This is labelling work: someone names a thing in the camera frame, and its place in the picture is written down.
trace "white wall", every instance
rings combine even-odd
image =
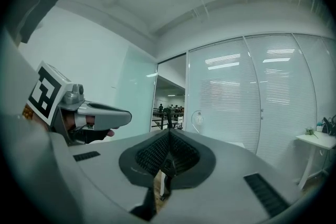
[[[171,104],[174,107],[178,105],[178,107],[182,106],[184,108],[185,97],[184,96],[169,97],[168,96],[169,93],[171,93],[170,90],[157,90],[155,92],[154,108],[158,109],[160,104],[162,104],[164,108],[170,106]]]
[[[54,7],[19,51],[34,69],[43,60],[83,84],[87,100],[113,105],[129,45],[117,34]]]
[[[159,64],[157,74],[174,83],[179,88],[185,89],[186,55],[174,58]]]
[[[106,8],[101,0],[59,0],[56,5],[101,25],[154,55],[155,38],[145,31],[146,24],[120,6]]]
[[[333,37],[310,10],[288,3],[236,4],[209,13],[209,20],[180,24],[159,40],[156,57],[163,61],[190,49],[242,35],[302,33]]]

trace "white table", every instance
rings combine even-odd
[[[303,173],[303,176],[300,180],[299,183],[299,188],[302,189],[308,179],[310,170],[311,170],[311,166],[313,164],[313,159],[314,159],[314,155],[315,155],[315,151],[317,147],[321,147],[324,148],[325,150],[330,150],[333,147],[336,146],[336,137],[335,136],[330,136],[328,134],[325,133],[321,133],[321,132],[314,132],[314,134],[316,135],[298,135],[296,138],[298,140],[304,141],[306,143],[310,144],[310,153],[309,153],[309,159],[308,159],[308,163],[307,163],[307,167],[304,170],[305,172]]]

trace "ceiling light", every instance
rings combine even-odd
[[[223,67],[233,67],[233,66],[239,66],[239,62],[233,62],[233,63],[226,63],[225,65],[219,65],[214,67],[208,67],[209,70],[217,69],[217,68],[223,68]]]
[[[265,59],[263,62],[287,62],[290,58]]]
[[[154,74],[150,74],[150,75],[147,75],[146,77],[150,78],[150,77],[155,77],[158,73],[154,73]]]

